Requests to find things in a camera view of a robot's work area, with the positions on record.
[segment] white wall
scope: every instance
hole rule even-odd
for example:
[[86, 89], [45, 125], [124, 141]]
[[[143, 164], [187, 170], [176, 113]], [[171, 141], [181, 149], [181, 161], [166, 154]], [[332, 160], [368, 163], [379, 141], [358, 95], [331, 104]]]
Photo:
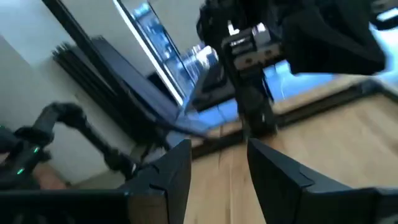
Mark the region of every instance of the white wall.
[[147, 2], [145, 0], [122, 0], [124, 7], [132, 12], [134, 9], [137, 9], [142, 3]]
[[[152, 70], [142, 59], [146, 55], [134, 49], [136, 40], [120, 22], [112, 1], [66, 1], [89, 35], [102, 34], [131, 62], [141, 59], [137, 63], [140, 71]], [[0, 1], [0, 34], [0, 122], [15, 129], [32, 124], [52, 101], [74, 101], [84, 107], [111, 144], [126, 151], [131, 148], [133, 142], [51, 59], [56, 45], [72, 40], [41, 1]], [[77, 183], [106, 170], [100, 155], [78, 133], [63, 127], [57, 127], [55, 133], [55, 142], [49, 147], [52, 165], [64, 178]]]
[[181, 54], [201, 41], [197, 34], [199, 8], [205, 0], [152, 0], [150, 4]]

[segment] light wood surface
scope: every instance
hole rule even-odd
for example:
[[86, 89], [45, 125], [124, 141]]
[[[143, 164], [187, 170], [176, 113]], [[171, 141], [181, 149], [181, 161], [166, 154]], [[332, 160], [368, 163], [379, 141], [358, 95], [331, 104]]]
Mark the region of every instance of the light wood surface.
[[[333, 82], [346, 86], [354, 80]], [[316, 91], [326, 93], [328, 86]], [[311, 97], [298, 96], [290, 106]], [[289, 108], [286, 102], [280, 110]], [[240, 124], [230, 124], [228, 129]], [[398, 105], [372, 96], [314, 116], [262, 139], [274, 149], [351, 187], [398, 187]], [[246, 145], [238, 145], [193, 163], [185, 223], [265, 223], [251, 182]]]

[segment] wooden tabletop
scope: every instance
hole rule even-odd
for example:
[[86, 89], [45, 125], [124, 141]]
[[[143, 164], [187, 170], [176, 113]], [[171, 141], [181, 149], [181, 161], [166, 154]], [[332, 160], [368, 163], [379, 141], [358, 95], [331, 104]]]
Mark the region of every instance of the wooden tabletop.
[[[338, 78], [274, 109], [283, 112], [298, 107], [362, 79]], [[229, 124], [223, 127], [223, 133], [239, 126]], [[351, 187], [398, 187], [396, 133], [398, 105], [376, 95], [293, 124], [261, 140]], [[245, 144], [193, 163], [185, 223], [265, 223], [251, 182]]]

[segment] black arm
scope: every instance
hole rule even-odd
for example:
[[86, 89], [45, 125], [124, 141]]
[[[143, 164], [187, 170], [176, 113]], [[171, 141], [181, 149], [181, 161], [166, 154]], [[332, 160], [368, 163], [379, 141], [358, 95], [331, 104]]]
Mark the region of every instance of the black arm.
[[53, 103], [45, 107], [33, 127], [23, 127], [14, 134], [2, 131], [0, 152], [10, 152], [0, 170], [0, 189], [11, 189], [31, 174], [34, 167], [49, 158], [44, 148], [53, 141], [53, 127], [61, 122], [84, 135], [104, 156], [106, 165], [120, 171], [129, 180], [137, 163], [111, 147], [87, 122], [83, 110], [72, 103]]

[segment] green light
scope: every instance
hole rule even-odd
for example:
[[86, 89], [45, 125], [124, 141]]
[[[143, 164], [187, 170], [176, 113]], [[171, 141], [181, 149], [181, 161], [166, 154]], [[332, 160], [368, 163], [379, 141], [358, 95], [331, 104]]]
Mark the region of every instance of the green light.
[[19, 174], [21, 174], [21, 173], [22, 173], [24, 170], [25, 170], [24, 168], [22, 168], [22, 169], [19, 169], [19, 171], [18, 171], [18, 173], [17, 173], [17, 174], [18, 174], [18, 175], [19, 175]]

